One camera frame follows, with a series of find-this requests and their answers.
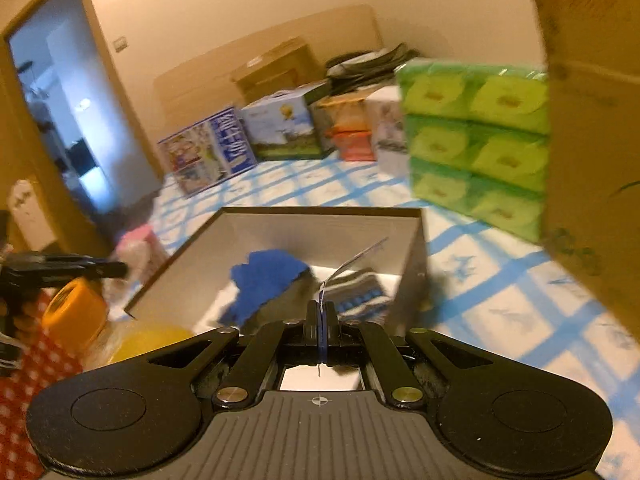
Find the wooden headboard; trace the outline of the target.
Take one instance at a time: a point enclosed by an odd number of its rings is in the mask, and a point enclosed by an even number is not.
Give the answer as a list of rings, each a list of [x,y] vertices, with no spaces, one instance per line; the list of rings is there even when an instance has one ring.
[[[160,135],[168,136],[241,102],[241,93],[231,80],[232,70],[295,38],[305,40],[322,63],[342,53],[383,47],[375,13],[367,4],[341,6],[253,32],[191,58],[154,80],[165,118]]]

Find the lower orange food box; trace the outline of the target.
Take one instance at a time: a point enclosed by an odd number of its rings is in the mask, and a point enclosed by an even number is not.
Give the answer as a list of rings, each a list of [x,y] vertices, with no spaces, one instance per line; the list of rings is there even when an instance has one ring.
[[[375,162],[369,130],[332,132],[332,141],[345,162]]]

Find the blue knit sock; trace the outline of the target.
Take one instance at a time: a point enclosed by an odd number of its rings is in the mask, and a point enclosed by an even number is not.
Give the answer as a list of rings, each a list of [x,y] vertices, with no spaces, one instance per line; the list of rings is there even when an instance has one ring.
[[[280,249],[251,252],[247,262],[231,269],[238,292],[218,318],[222,325],[242,326],[268,301],[281,297],[309,266]]]

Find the pink lidded canister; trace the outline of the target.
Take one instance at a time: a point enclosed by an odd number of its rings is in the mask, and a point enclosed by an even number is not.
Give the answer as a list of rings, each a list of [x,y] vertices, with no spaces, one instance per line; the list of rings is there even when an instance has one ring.
[[[152,226],[145,223],[122,236],[112,258],[128,266],[124,278],[108,278],[102,286],[108,319],[116,321],[126,316],[129,301],[160,270],[169,255]]]

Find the brown cardboard box at headboard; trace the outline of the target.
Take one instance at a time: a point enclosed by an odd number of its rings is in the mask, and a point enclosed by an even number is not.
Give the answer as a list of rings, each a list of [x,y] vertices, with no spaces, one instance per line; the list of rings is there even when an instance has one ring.
[[[231,72],[231,81],[247,103],[323,78],[324,68],[300,37],[278,44]]]

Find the cow picture milk box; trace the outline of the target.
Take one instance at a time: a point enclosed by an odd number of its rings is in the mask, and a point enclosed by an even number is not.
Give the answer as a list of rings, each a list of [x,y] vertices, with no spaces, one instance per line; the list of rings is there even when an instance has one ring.
[[[331,151],[314,120],[314,103],[330,94],[326,80],[279,90],[245,105],[241,118],[262,160],[325,158]]]

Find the large brown cardboard box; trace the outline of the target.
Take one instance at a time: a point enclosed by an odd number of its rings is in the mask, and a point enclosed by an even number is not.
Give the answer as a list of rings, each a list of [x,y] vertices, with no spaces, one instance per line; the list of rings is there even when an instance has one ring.
[[[544,246],[639,333],[639,0],[535,0],[551,125]]]

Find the wall light switch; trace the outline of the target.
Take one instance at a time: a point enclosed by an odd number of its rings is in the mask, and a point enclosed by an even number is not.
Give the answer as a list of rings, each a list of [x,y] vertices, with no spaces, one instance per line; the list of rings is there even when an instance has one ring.
[[[113,42],[114,50],[116,52],[122,52],[128,47],[128,41],[126,37],[119,37]]]

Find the grey patterned knit sock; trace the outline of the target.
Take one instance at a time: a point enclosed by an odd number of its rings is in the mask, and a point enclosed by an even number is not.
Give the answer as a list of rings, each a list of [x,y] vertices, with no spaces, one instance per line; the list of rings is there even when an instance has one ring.
[[[392,298],[386,294],[378,274],[367,268],[338,276],[326,284],[324,302],[334,305],[341,321],[385,321]]]

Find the blue white checked bedsheet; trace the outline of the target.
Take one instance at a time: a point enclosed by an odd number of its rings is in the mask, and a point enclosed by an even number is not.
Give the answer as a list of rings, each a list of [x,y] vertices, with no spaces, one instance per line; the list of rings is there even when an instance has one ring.
[[[224,206],[420,207],[435,298],[424,322],[474,346],[543,367],[606,401],[613,437],[607,479],[639,475],[639,345],[617,318],[538,246],[410,194],[367,162],[263,162],[193,197],[166,177],[151,223],[174,252]]]

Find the upper orange food box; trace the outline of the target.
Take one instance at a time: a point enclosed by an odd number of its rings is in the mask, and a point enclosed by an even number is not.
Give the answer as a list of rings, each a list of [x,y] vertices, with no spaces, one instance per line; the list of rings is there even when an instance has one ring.
[[[314,123],[326,136],[369,130],[366,99],[381,88],[380,84],[375,84],[352,92],[321,98],[311,105]]]

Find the green tissue pack bundle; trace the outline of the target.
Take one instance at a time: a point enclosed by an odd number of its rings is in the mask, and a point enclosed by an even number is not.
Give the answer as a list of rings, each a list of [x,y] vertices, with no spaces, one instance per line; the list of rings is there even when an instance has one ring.
[[[541,238],[551,127],[540,68],[416,58],[396,70],[420,200]]]

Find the blue white milk carton box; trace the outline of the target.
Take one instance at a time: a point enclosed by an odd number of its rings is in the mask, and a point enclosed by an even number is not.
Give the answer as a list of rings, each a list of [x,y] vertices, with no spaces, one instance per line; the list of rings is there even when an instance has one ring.
[[[158,148],[185,196],[213,188],[258,164],[234,106],[166,136]]]

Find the orange food box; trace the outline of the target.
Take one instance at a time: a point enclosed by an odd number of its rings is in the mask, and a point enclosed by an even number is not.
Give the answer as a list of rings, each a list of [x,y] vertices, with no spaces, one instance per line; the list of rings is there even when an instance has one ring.
[[[375,84],[352,92],[321,98],[311,105],[314,123],[326,136],[369,130],[366,99],[381,88],[380,84]]]
[[[375,162],[369,130],[332,132],[332,141],[345,162]]]

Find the red white checked cloth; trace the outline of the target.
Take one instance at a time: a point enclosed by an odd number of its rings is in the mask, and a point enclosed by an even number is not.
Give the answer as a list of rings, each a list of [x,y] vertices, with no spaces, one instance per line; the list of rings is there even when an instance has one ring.
[[[37,479],[43,473],[26,432],[26,412],[44,388],[82,371],[78,359],[62,349],[40,321],[52,296],[47,290],[27,301],[17,318],[17,337],[24,344],[18,367],[1,379],[0,441],[3,479]]]

